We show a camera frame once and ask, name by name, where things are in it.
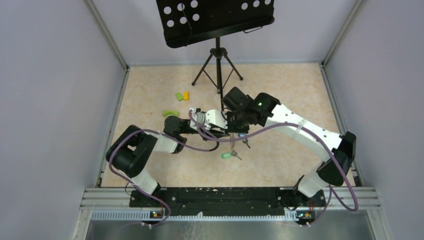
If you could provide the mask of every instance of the music stand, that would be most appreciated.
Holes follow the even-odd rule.
[[[231,73],[235,71],[240,80],[243,77],[228,58],[227,50],[221,47],[220,37],[241,31],[250,33],[251,29],[258,30],[274,22],[274,0],[156,0],[156,3],[163,35],[169,47],[180,48],[215,39],[215,48],[209,51],[209,57],[191,85],[194,86],[202,72],[205,72],[221,99],[224,97],[221,71],[223,56],[232,67]],[[216,57],[216,84],[205,71],[212,56]]]

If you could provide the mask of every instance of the tripod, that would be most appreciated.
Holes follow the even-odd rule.
[[[224,47],[221,47],[220,37],[215,38],[215,48],[210,49],[209,52],[210,52],[209,57],[207,58],[203,66],[201,67],[199,73],[197,74],[196,78],[191,83],[191,85],[192,86],[196,85],[196,82],[199,79],[200,75],[204,72],[206,76],[209,78],[209,80],[216,87],[217,93],[220,94],[221,99],[223,99],[224,97],[223,89],[225,85],[227,84],[228,79],[230,79],[230,76],[233,73],[233,71],[238,75],[241,81],[243,81],[243,77],[240,75],[239,71],[237,71],[237,68],[234,66],[234,64],[231,62],[230,58],[228,57],[227,50]],[[205,71],[205,68],[208,65],[209,61],[212,59],[212,56],[216,58],[216,83],[214,82],[214,80],[212,80],[211,76],[209,76],[209,74]],[[228,63],[232,67],[231,72],[229,73],[224,85],[223,85],[223,76],[221,72],[221,59],[223,57],[228,61]],[[222,102],[221,102],[221,109],[224,110],[224,105]]]

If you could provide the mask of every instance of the white wall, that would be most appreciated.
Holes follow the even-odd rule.
[[[328,66],[394,239],[423,239],[424,1],[369,0]]]
[[[320,62],[355,2],[275,0],[273,24],[249,34],[224,36],[221,45],[235,63]],[[94,3],[130,66],[203,64],[209,49],[215,45],[214,40],[208,40],[169,48],[155,0],[94,0]]]
[[[71,237],[123,71],[82,0],[0,1],[0,235]]]

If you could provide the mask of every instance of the gray floor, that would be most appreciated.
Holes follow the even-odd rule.
[[[374,240],[366,211],[329,210],[313,225],[292,222],[167,222],[149,230],[128,221],[92,221],[86,240]]]

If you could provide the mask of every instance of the yellow block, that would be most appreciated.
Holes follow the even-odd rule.
[[[189,100],[189,92],[188,92],[188,91],[185,91],[185,92],[182,94],[182,100],[184,100],[184,101]]]

